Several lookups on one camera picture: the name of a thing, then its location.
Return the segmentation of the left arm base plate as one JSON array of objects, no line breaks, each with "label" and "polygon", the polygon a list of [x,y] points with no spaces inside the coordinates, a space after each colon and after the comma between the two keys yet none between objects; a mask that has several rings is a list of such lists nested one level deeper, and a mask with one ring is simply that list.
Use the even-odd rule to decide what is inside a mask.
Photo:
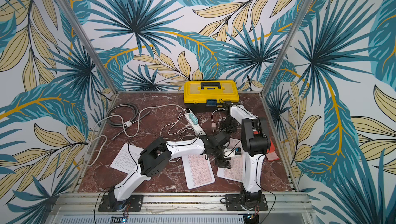
[{"label": "left arm base plate", "polygon": [[143,202],[142,195],[131,195],[127,200],[116,201],[113,194],[105,195],[98,207],[99,212],[140,212]]}]

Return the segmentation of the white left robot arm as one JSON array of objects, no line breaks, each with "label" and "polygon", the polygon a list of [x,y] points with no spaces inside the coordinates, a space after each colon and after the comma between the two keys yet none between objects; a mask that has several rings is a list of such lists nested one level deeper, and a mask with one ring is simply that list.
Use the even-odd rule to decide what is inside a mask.
[{"label": "white left robot arm", "polygon": [[162,136],[155,139],[140,152],[137,165],[119,184],[112,187],[107,196],[108,209],[120,211],[126,206],[133,191],[143,182],[159,174],[172,159],[189,155],[208,155],[215,157],[218,167],[230,169],[229,158],[224,157],[224,149],[230,141],[225,132],[216,135],[200,135],[186,141],[166,141]]}]

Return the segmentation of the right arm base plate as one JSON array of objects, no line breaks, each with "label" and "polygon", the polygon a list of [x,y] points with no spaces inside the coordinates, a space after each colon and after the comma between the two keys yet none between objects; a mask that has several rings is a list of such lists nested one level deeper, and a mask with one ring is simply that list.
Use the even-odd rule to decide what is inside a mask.
[{"label": "right arm base plate", "polygon": [[225,195],[225,205],[227,211],[267,211],[269,209],[265,195],[261,196],[259,203],[252,203],[249,206],[243,206],[239,194]]}]

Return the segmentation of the teal USB charger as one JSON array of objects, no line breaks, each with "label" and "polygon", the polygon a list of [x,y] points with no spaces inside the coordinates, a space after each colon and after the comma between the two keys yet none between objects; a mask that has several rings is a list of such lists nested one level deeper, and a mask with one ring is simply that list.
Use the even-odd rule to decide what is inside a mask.
[{"label": "teal USB charger", "polygon": [[189,113],[189,118],[190,118],[190,120],[192,121],[192,123],[194,125],[198,125],[199,124],[199,121],[198,121],[197,117],[195,116],[195,114]]}]

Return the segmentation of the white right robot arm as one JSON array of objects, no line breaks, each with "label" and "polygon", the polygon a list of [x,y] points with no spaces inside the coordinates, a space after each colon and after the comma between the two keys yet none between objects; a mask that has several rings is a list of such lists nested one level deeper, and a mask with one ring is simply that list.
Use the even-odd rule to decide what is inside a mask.
[{"label": "white right robot arm", "polygon": [[226,101],[222,103],[226,112],[224,125],[237,122],[241,127],[241,145],[244,154],[244,174],[239,204],[243,209],[250,210],[259,206],[262,199],[261,174],[262,165],[271,147],[268,122],[248,111],[243,105]]}]

